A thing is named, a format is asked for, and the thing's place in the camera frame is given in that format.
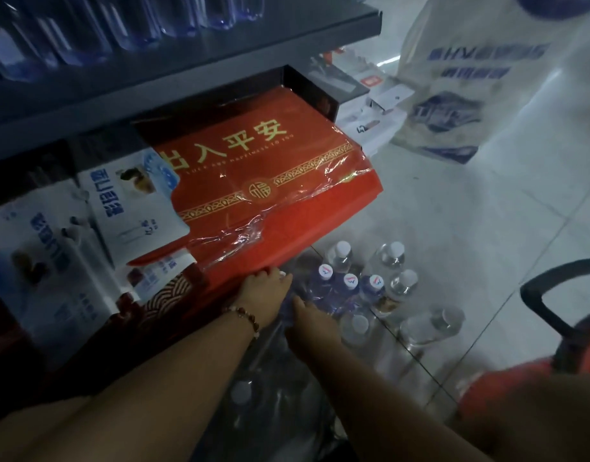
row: person's right arm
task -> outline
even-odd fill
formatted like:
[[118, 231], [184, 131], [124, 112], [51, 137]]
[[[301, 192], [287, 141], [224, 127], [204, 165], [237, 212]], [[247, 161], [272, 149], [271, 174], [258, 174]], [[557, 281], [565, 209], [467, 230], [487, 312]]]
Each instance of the person's right arm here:
[[343, 345], [336, 322], [295, 297], [293, 352], [322, 385], [362, 462], [489, 462]]

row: bottle cap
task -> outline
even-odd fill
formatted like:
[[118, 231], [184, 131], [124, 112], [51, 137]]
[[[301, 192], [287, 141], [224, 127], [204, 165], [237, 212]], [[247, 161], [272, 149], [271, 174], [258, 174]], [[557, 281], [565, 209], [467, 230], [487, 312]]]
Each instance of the bottle cap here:
[[365, 316], [355, 315], [352, 319], [352, 325], [353, 329], [357, 334], [363, 335], [366, 332], [368, 332], [370, 322], [368, 321], [368, 318], [366, 318]]
[[418, 281], [419, 276], [411, 269], [406, 269], [399, 275], [399, 282], [404, 287], [413, 287]]
[[406, 248], [399, 241], [394, 241], [389, 245], [389, 253], [392, 257], [400, 257], [404, 255]]
[[449, 307], [443, 310], [443, 319], [450, 328], [460, 328], [466, 316], [459, 308]]
[[252, 381], [237, 381], [231, 389], [231, 398], [237, 405], [244, 405], [252, 399]]
[[329, 280], [333, 275], [333, 268], [329, 264], [321, 264], [318, 267], [318, 273], [320, 274], [321, 279]]
[[385, 281], [380, 275], [373, 274], [370, 276], [370, 287], [376, 292], [385, 286]]
[[346, 257], [350, 253], [350, 243], [348, 241], [338, 241], [336, 253], [339, 257]]
[[344, 284], [349, 290], [353, 290], [359, 285], [359, 279], [357, 279], [355, 274], [346, 274], [344, 276]]

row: gold decorative border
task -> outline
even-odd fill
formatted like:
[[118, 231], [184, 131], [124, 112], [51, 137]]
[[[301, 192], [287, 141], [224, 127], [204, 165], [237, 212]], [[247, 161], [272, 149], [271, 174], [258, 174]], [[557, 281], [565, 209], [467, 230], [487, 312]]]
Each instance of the gold decorative border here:
[[352, 151], [353, 145], [350, 142], [346, 142], [335, 149], [331, 149], [329, 152], [325, 152], [325, 154], [320, 155], [318, 157], [313, 158], [303, 164], [299, 164], [297, 167], [292, 168], [291, 170], [286, 170], [284, 173], [279, 174], [277, 177], [272, 179], [273, 184], [276, 186], [282, 186], [295, 178], [299, 178], [301, 175], [305, 175], [312, 170], [316, 170], [320, 165], [331, 162], [332, 160], [343, 156], [350, 151]]
[[218, 212], [219, 210], [229, 208], [230, 206], [234, 206], [235, 204], [245, 200], [246, 199], [244, 192], [238, 191], [236, 193], [229, 194], [228, 196], [218, 198], [217, 200], [206, 202], [201, 206], [184, 210], [183, 212], [180, 212], [177, 215], [180, 216], [184, 222], [187, 222], [189, 220], [194, 220], [196, 218], [208, 216], [209, 214], [213, 214], [214, 212]]
[[[299, 178], [300, 176], [305, 175], [312, 170], [316, 170], [320, 165], [326, 162], [331, 162], [332, 160], [351, 152], [353, 149], [354, 147], [352, 143], [346, 142], [335, 149], [325, 152], [325, 154], [315, 157], [312, 160], [304, 162], [303, 164], [299, 164], [297, 167], [292, 168], [291, 170], [287, 170], [284, 173], [279, 174], [277, 177], [272, 178], [271, 181], [276, 186], [282, 186], [294, 180], [295, 178]], [[197, 218], [208, 216], [209, 214], [213, 214], [214, 212], [218, 212], [222, 209], [227, 209], [242, 201], [247, 201], [247, 199], [244, 192], [238, 191], [217, 200], [202, 204], [201, 206], [184, 210], [177, 215], [180, 216], [184, 222], [187, 222], [189, 220], [195, 220]]]

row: large white bag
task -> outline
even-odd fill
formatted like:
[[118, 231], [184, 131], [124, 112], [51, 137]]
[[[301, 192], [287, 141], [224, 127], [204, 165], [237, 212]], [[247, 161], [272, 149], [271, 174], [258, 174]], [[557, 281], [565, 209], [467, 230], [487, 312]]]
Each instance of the large white bag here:
[[402, 49], [398, 78], [415, 93], [392, 142], [465, 164], [530, 101], [589, 17], [590, 0], [428, 0]]

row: plastic handle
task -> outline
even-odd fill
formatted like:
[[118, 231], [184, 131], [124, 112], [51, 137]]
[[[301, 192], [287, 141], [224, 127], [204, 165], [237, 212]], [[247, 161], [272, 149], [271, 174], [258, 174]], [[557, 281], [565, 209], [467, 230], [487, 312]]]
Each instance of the plastic handle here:
[[545, 306], [543, 295], [567, 280], [584, 275], [590, 275], [590, 259], [581, 259], [554, 267], [522, 285], [520, 288], [522, 301], [562, 337], [572, 338], [576, 334], [576, 329]]

